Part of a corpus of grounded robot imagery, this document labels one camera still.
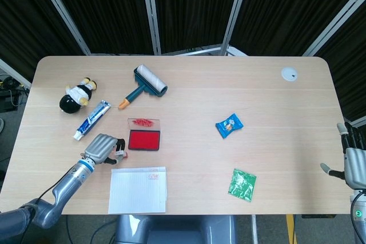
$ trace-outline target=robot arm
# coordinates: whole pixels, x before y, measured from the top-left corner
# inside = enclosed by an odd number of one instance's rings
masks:
[[[99,134],[86,148],[80,159],[56,184],[52,193],[54,204],[38,198],[23,205],[21,208],[0,214],[0,240],[23,233],[29,222],[48,229],[60,218],[63,208],[73,194],[94,171],[95,165],[116,164],[123,159],[124,153],[116,159],[108,156],[113,149],[123,151],[124,139],[117,139],[106,134]]]
[[[366,242],[366,140],[357,128],[349,123],[337,124],[341,135],[344,171],[336,171],[326,164],[320,167],[327,174],[345,180],[345,183],[354,190],[350,196],[351,221],[355,228],[355,240],[357,244]]]

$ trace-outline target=candy wrapper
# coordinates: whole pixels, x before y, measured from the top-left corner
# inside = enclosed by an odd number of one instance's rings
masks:
[[[241,129],[243,127],[243,124],[235,113],[232,114],[228,119],[220,123],[216,123],[216,128],[223,138],[226,138],[232,131]]]
[[[257,177],[254,174],[234,169],[229,194],[249,202],[252,201],[256,179]]]

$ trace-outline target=toothpaste cap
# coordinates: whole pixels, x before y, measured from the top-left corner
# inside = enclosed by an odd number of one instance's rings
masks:
[[[74,138],[76,140],[80,140],[82,137],[83,137],[83,135],[79,131],[76,131],[76,133],[74,134]]]

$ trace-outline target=floor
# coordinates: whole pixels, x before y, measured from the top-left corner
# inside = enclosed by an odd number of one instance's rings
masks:
[[[5,127],[0,133],[0,160],[11,156],[24,107],[25,105],[21,105],[17,111],[0,113],[0,118],[5,120]],[[8,161],[0,162],[0,170],[6,170],[7,164]],[[70,215],[68,222],[73,243],[90,243],[95,230],[113,220],[116,220],[115,216]],[[93,243],[109,243],[115,232],[115,227],[116,223],[112,223],[101,229],[94,237]],[[257,227],[260,244],[289,243],[286,216],[258,215]],[[299,244],[347,244],[354,242],[351,220],[348,215],[337,215],[334,219],[302,219],[300,215],[297,215],[295,228]],[[237,235],[238,244],[252,243],[250,216],[237,216]],[[0,241],[0,244],[2,243],[19,243],[19,237]],[[58,223],[48,230],[31,226],[24,243],[71,243],[66,233],[66,216],[62,216]]]

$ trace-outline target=red ink pad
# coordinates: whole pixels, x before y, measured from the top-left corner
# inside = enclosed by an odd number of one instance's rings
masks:
[[[160,131],[130,130],[129,150],[157,151],[160,146]]]

